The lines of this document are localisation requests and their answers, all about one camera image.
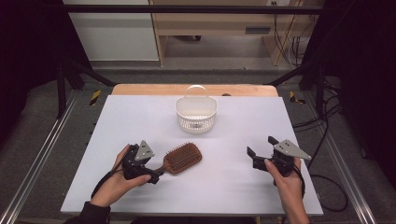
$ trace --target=brush bristles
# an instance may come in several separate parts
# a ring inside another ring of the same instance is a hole
[[[169,168],[172,169],[172,171],[169,171],[171,173],[181,172],[200,161],[201,158],[201,152],[193,143],[181,145],[166,155],[166,160],[170,165]]]

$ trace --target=wall outlet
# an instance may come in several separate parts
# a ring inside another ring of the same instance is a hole
[[[290,4],[290,0],[268,0],[268,7],[288,7]]]

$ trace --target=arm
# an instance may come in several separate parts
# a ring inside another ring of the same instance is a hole
[[[294,163],[300,169],[300,159],[294,158]],[[268,160],[265,160],[265,166],[276,182],[283,210],[285,210],[290,223],[309,223],[303,204],[300,177],[294,172],[291,172],[288,176],[282,176]]]
[[[117,155],[113,167],[119,163],[128,148],[129,145]],[[84,208],[78,217],[73,217],[64,224],[107,223],[107,218],[110,214],[110,205],[115,203],[128,190],[143,185],[151,179],[150,175],[141,175],[137,178],[126,180],[121,169],[122,167],[119,167],[117,172],[99,188],[90,202],[85,202]]]

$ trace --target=gray floor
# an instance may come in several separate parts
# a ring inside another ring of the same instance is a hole
[[[279,67],[269,65],[268,55],[263,53],[259,38],[243,40],[236,37],[205,37],[202,42],[183,36],[173,38],[169,42],[166,65],[161,68],[153,64],[144,67],[98,67],[98,73],[122,83],[250,83],[262,84],[274,80],[290,70],[283,64]],[[69,215],[61,214],[60,207],[64,193],[70,186],[79,162],[84,154],[86,144],[90,140],[90,132],[99,118],[101,108],[111,88],[84,77],[87,84],[83,91],[77,92],[76,104],[70,117],[62,128],[40,175],[18,215],[17,223],[29,219],[30,223],[56,223],[65,220]],[[312,92],[300,91],[295,85],[299,78],[294,78],[277,88],[284,98],[290,115],[291,123],[312,119],[315,114],[309,104],[298,104],[290,101],[290,91],[294,91],[297,99],[309,101]],[[337,85],[336,78],[330,78]],[[94,91],[102,93],[95,105],[89,105]],[[50,129],[56,122],[57,114],[56,84],[50,82],[31,91],[27,105],[21,113],[10,137],[0,151],[0,211],[5,211],[18,190],[35,156],[46,141]],[[332,100],[329,107],[336,105]],[[319,127],[298,132],[296,136],[301,148],[312,154],[322,136]],[[376,223],[396,223],[396,191],[383,176],[375,161],[361,157],[360,145],[354,137],[346,118],[340,113],[330,117],[330,135],[342,154],[347,167],[353,174],[364,200],[370,207]],[[311,168],[311,174],[325,175],[339,184],[343,184],[334,160],[331,147],[326,144],[320,149]],[[313,178],[317,192],[320,193],[322,204],[340,208],[344,204],[340,190],[329,182]],[[331,212],[324,209],[324,216],[312,217],[315,223],[361,223],[358,206],[350,200],[348,208],[343,212]],[[126,215],[116,214],[114,220],[128,220]],[[277,223],[276,217],[265,217],[262,223]]]

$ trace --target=basket handle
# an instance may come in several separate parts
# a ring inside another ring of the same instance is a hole
[[[184,92],[184,96],[187,96],[187,92],[190,91],[191,89],[194,89],[194,88],[199,88],[199,89],[204,90],[205,93],[206,93],[206,96],[209,96],[209,95],[207,94],[207,89],[206,89],[205,87],[201,86],[201,85],[191,85],[191,86],[189,86],[189,87],[186,89],[186,91]]]

